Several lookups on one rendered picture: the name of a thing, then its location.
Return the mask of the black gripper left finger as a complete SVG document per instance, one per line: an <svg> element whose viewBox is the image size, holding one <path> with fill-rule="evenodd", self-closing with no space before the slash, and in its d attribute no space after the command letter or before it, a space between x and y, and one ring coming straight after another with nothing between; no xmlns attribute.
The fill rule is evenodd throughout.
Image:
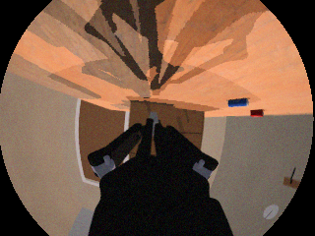
<svg viewBox="0 0 315 236"><path fill-rule="evenodd" d="M95 176L101 179L103 175L118 167L141 140L131 167L131 179L139 185L148 182L154 123L154 112L150 112L145 126L136 123L106 147L91 152L88 161Z"/></svg>

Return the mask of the blue battery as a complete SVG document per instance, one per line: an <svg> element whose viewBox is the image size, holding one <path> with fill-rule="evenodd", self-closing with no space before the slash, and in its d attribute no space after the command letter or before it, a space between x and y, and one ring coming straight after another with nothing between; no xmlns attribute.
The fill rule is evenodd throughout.
<svg viewBox="0 0 315 236"><path fill-rule="evenodd" d="M229 100L227 104L228 104L228 107L249 106L249 101L248 101L248 98Z"/></svg>

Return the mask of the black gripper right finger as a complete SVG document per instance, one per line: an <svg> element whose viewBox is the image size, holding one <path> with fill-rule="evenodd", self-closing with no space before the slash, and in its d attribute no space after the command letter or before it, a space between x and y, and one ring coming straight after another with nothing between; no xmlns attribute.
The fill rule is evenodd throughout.
<svg viewBox="0 0 315 236"><path fill-rule="evenodd" d="M174 185L183 182L186 176L183 163L208 180L219 165L218 161L201 152L174 127L163 127L156 112L154 112L154 121L156 154L162 155L168 181Z"/></svg>

